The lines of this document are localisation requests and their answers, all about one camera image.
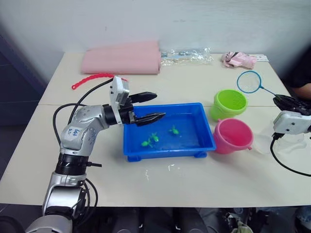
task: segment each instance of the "blue plastic tray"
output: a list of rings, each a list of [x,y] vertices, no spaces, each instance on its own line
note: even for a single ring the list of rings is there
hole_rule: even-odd
[[[201,103],[149,105],[134,107],[135,115],[165,112],[159,121],[145,125],[124,125],[123,152],[129,162],[141,159],[194,156],[203,158],[207,151],[215,150],[205,112]],[[179,134],[173,134],[173,126]],[[156,133],[158,142],[151,139],[152,147],[141,145]]]

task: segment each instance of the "plastic bag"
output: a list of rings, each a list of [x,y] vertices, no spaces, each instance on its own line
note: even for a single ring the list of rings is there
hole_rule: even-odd
[[[161,53],[161,65],[170,66],[174,64],[209,64],[213,58],[210,48],[195,50],[170,50]]]

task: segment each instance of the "green strainer cup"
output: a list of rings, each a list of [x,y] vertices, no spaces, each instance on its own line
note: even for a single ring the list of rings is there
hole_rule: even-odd
[[[246,97],[236,90],[222,90],[214,97],[209,114],[213,120],[232,118],[241,114],[247,107]]]

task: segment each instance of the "pink glove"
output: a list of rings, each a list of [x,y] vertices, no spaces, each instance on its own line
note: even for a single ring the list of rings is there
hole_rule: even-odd
[[[242,52],[228,52],[222,56],[222,60],[226,67],[230,67],[230,65],[232,65],[234,67],[253,69],[257,58]]]

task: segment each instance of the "pink cup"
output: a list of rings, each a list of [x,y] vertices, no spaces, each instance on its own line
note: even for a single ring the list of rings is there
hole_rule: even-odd
[[[244,149],[251,150],[254,140],[252,130],[248,125],[234,118],[218,120],[213,135],[217,146],[215,152],[220,154],[230,154]]]

